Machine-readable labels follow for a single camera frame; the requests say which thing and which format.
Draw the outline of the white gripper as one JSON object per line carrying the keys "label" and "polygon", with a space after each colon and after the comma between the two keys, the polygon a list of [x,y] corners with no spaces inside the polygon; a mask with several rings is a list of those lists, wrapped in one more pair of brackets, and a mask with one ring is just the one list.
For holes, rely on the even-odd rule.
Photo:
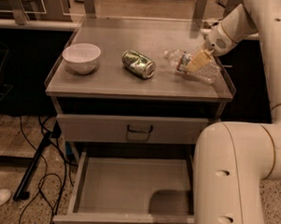
{"label": "white gripper", "polygon": [[195,72],[211,61],[214,56],[223,56],[234,49],[249,35],[257,33],[257,27],[248,15],[244,5],[238,5],[206,36],[204,47],[187,65],[187,72]]}

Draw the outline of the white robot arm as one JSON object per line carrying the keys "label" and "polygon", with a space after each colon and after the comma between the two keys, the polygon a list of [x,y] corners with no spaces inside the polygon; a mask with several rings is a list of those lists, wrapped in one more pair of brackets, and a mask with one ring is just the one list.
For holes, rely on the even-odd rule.
{"label": "white robot arm", "polygon": [[213,123],[193,163],[194,224],[264,224],[260,181],[281,179],[281,0],[244,0],[206,37],[217,56],[252,33],[260,40],[272,121]]}

